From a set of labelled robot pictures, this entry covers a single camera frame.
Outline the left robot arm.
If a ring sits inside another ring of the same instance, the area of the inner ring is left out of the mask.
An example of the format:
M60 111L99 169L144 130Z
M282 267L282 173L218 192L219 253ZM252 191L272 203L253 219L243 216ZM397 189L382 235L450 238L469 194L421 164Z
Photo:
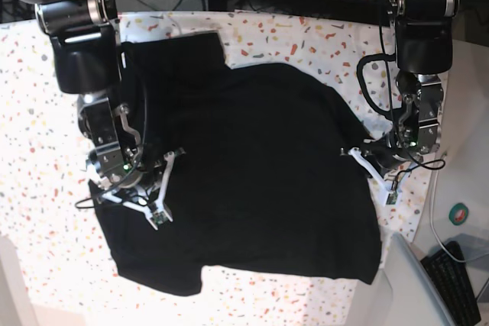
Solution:
M440 74L452 67L452 20L460 0L384 0L394 31L394 52L362 57L357 77L366 102L393 127L381 139L361 145L361 154L385 175L406 162L432 169L423 157L439 149L438 114L444 91ZM379 107L369 95L363 70L373 62L396 63L401 106Z

